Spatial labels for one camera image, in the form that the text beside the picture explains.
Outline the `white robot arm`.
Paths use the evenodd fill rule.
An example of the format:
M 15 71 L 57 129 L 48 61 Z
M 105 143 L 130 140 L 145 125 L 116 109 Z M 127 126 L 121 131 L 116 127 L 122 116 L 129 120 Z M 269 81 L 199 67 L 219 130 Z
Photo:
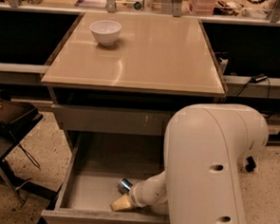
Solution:
M 237 163 L 266 146 L 263 115 L 241 104 L 179 110 L 164 134 L 164 171 L 131 187 L 115 212 L 168 205 L 170 224 L 247 224 Z

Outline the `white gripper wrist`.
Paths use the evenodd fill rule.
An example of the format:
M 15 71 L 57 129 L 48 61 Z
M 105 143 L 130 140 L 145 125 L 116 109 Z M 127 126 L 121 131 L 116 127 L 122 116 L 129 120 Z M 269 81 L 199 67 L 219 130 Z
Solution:
M 166 211 L 168 206 L 165 173 L 138 182 L 128 194 L 110 204 L 113 212 L 132 211 L 135 208 L 149 207 L 151 210 Z

